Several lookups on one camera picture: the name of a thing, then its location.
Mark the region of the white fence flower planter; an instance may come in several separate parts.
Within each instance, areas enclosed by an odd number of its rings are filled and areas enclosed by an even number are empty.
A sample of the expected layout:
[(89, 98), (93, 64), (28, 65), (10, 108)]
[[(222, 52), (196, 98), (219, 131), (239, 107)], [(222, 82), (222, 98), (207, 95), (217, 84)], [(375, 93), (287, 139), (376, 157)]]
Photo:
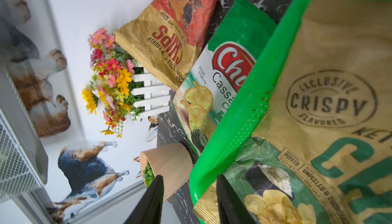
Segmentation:
[(136, 59), (123, 50), (104, 28), (89, 35), (88, 44), (93, 75), (82, 90), (86, 109), (90, 114), (96, 114), (98, 105), (102, 104), (106, 128), (101, 133), (120, 138), (124, 132), (124, 122), (128, 118), (138, 120), (145, 111), (136, 103), (146, 95), (134, 94), (136, 89), (145, 87), (143, 81), (135, 78), (144, 71), (136, 66)]

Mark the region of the tan red kettle chips bag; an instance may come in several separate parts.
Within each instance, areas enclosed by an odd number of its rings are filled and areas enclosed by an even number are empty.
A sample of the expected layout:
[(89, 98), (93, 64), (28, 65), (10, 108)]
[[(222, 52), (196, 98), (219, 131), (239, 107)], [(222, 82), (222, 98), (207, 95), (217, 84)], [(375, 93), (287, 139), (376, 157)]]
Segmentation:
[(114, 32), (118, 45), (177, 90), (198, 59), (217, 0), (154, 0)]

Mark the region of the green white cassava chips bag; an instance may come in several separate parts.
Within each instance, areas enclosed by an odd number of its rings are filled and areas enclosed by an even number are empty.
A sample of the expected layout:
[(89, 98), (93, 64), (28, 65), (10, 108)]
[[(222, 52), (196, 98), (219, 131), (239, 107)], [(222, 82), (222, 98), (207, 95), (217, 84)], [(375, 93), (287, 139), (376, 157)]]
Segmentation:
[(191, 149), (199, 157), (262, 54), (276, 23), (235, 0), (174, 96)]

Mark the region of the pink pot with green plant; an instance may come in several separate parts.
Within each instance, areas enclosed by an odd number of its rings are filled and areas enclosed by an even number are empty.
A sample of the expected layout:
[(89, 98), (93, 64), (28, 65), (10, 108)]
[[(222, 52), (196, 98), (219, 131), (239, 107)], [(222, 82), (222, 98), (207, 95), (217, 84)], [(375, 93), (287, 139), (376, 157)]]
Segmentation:
[(193, 169), (191, 156), (181, 143), (171, 143), (143, 151), (139, 160), (141, 170), (150, 163), (154, 175), (163, 177), (164, 201), (188, 181)]

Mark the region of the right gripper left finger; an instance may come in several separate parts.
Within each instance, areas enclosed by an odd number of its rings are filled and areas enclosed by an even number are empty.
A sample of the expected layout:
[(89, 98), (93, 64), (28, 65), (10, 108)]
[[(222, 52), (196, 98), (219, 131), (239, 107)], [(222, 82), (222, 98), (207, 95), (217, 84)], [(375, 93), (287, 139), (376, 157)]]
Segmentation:
[(157, 175), (147, 189), (125, 224), (160, 224), (164, 196), (164, 182), (161, 175)]

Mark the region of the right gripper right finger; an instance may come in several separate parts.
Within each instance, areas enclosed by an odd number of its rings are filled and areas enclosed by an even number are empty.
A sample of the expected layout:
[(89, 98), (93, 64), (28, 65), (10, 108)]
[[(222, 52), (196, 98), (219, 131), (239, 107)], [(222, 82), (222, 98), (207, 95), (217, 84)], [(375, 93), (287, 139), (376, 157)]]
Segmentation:
[(216, 194), (221, 224), (256, 223), (224, 175), (217, 176)]

